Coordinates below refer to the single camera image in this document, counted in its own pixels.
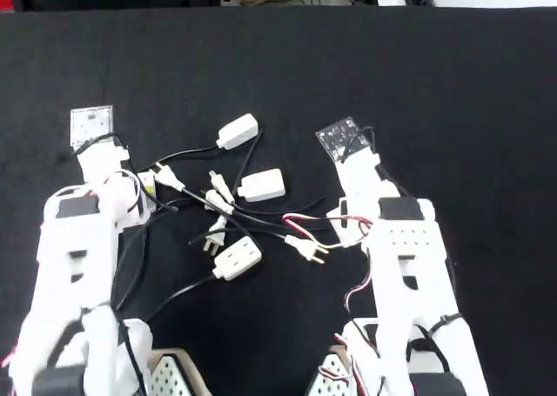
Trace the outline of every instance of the black fabric surface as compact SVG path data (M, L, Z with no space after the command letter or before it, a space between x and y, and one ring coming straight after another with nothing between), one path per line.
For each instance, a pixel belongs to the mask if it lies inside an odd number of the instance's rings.
M391 174L436 205L491 393L554 392L556 22L557 10L388 8L1 16L0 353L29 309L44 201L81 181L71 108L114 104L136 166L212 144L250 111L265 127L250 171L280 167L288 188L266 208L326 197L314 212L340 188L313 133L353 116L376 128ZM245 150L175 168L192 189L211 169L232 181ZM214 219L191 209L153 228L128 315L209 271L187 239ZM155 346L185 348L217 395L303 394L365 272L355 250L317 266L260 241L257 269L152 325ZM373 315L365 300L355 305Z

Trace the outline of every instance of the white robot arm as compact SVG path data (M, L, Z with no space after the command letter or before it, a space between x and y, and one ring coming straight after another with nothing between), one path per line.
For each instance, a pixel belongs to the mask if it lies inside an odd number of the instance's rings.
M488 395L470 328L454 297L433 204L411 197L392 180L366 131L372 129L361 130L348 118L317 132L346 195L327 216L357 214L373 222L362 240L357 221L332 220L340 242L360 240L369 263L364 282L346 295L345 307L350 312L352 292L372 284L378 314L354 319L337 337L352 358L348 394ZM415 348L417 343L425 348ZM317 376L309 394L321 394L332 384L336 388L334 378Z
M119 233L144 224L151 203L136 174L122 168L130 157L110 136L111 107L72 111L71 123L85 183L56 192L44 207L37 283L10 376L19 396L127 396L138 389L138 379L126 345L118 345L112 280ZM148 381L149 327L139 319L124 323L134 362ZM83 331L71 336L76 328Z

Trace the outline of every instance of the perforated metal plate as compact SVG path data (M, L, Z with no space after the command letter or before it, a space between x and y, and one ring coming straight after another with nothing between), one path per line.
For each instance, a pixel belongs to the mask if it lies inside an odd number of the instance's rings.
M192 396L182 371L171 356L160 359L151 375L150 396Z
M339 356L336 354L329 354L323 360L322 366L333 373L340 376L348 375L344 364L340 360ZM319 373L316 374L313 383L310 386L310 390L307 396L352 396L350 394L349 386L345 381L333 381L331 379L325 378Z

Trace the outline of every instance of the circuit board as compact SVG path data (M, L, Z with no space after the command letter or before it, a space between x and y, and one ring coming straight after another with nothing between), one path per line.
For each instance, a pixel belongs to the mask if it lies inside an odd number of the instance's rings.
M112 106L86 107L70 112L70 144L74 150L113 130Z
M351 142L350 155L370 146L366 136L360 132L358 125L351 117L339 120L321 131L315 132L317 139L329 154L333 162L340 161L346 147Z

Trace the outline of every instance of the robotic hand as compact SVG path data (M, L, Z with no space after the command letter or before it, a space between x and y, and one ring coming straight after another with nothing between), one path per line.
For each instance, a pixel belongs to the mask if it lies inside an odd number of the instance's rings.
M111 131L111 107L72 111L85 183L44 206L37 282L10 361L19 396L146 394L151 331L139 319L121 321L111 295L118 235L144 224L153 207L137 174L123 168L130 155Z

